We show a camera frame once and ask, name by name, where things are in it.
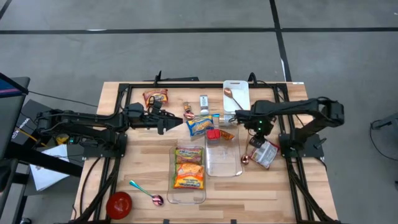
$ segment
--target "yellow snack bag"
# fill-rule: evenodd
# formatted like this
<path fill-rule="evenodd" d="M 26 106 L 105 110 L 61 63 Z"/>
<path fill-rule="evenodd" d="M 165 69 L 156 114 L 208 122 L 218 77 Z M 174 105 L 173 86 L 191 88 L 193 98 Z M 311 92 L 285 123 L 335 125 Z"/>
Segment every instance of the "yellow snack bag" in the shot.
<path fill-rule="evenodd" d="M 176 164 L 175 189 L 203 190 L 204 167 L 196 164 Z"/>

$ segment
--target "monitor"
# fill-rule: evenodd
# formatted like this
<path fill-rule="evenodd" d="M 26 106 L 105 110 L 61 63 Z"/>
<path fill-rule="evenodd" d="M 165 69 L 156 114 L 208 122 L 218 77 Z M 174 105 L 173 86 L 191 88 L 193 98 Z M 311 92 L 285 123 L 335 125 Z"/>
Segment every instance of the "monitor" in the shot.
<path fill-rule="evenodd" d="M 27 95 L 28 90 L 0 72 L 0 98 Z"/>

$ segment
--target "wooden table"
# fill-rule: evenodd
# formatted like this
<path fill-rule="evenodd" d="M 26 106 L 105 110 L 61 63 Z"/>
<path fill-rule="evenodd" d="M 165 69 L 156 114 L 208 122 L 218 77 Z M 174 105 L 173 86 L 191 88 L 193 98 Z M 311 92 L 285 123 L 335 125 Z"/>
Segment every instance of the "wooden table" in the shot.
<path fill-rule="evenodd" d="M 98 114 L 111 114 L 116 103 L 118 82 L 104 83 Z M 305 100 L 307 93 L 302 83 L 287 83 L 290 101 Z M 147 89 L 135 88 L 131 102 L 144 104 L 142 92 Z M 187 101 L 196 113 L 200 110 L 199 96 L 207 94 L 211 113 L 223 112 L 223 91 L 221 88 L 170 88 L 169 104 L 163 109 L 183 117 L 182 103 Z M 250 100 L 274 101 L 271 89 L 250 89 Z M 300 116 L 304 123 L 311 121 L 311 116 Z M 296 127 L 301 127 L 295 119 Z M 280 133 L 278 122 L 268 140 L 278 144 Z M 163 136 L 156 129 L 129 129 L 127 131 L 128 145 L 126 155 L 121 160 L 116 191 L 127 192 L 133 201 L 132 212 L 117 223 L 162 223 L 169 219 L 171 223 L 229 223 L 236 219 L 238 223 L 295 223 L 294 208 L 290 191 L 285 159 L 280 153 L 269 170 L 251 161 L 244 166 L 244 172 L 238 177 L 207 177 L 206 200 L 197 205 L 176 205 L 167 201 L 169 184 L 169 150 L 172 146 L 187 145 L 190 142 L 186 124 L 167 131 Z M 246 148 L 248 132 L 241 127 L 239 142 L 241 154 Z M 204 137 L 196 139 L 194 144 L 204 146 Z M 81 175 L 80 186 L 76 195 L 75 208 L 79 211 L 81 186 L 88 169 L 95 158 L 85 162 Z M 83 198 L 84 208 L 88 206 L 98 192 L 104 159 L 101 159 L 88 178 Z M 330 217 L 337 219 L 333 198 L 331 195 L 325 167 L 316 159 L 303 158 L 308 188 L 319 206 Z M 136 181 L 152 194 L 160 194 L 165 199 L 163 207 L 155 207 L 150 198 L 129 185 L 129 180 Z M 104 196 L 101 219 L 105 218 L 104 209 L 109 195 Z M 300 206 L 303 218 L 306 218 L 304 202 L 301 193 Z"/>

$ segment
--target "red bowl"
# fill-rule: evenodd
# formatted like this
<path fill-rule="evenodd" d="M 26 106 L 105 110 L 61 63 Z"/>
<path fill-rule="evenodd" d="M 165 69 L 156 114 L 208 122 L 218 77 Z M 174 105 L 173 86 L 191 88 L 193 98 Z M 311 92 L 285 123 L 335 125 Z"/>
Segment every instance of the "red bowl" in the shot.
<path fill-rule="evenodd" d="M 116 192 L 106 202 L 106 213 L 112 219 L 119 220 L 129 215 L 132 201 L 129 194 Z"/>

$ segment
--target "clear plastic container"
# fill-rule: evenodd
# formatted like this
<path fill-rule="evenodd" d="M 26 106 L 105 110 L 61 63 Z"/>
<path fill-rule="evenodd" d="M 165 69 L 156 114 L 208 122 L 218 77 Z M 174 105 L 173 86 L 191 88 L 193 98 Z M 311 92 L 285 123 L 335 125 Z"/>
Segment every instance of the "clear plastic container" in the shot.
<path fill-rule="evenodd" d="M 201 146 L 175 146 L 170 149 L 170 169 L 169 169 L 169 190 L 167 191 L 167 200 L 176 204 L 199 204 L 206 200 L 206 174 L 203 174 L 203 190 L 198 189 L 175 189 L 173 188 L 175 178 L 175 150 L 178 147 L 201 148 L 201 161 L 206 169 L 206 151 Z"/>
<path fill-rule="evenodd" d="M 234 135 L 231 140 L 220 138 L 218 143 L 206 138 L 206 173 L 212 177 L 234 177 L 243 173 L 239 148 L 239 128 L 236 124 L 220 121 L 215 128 Z"/>

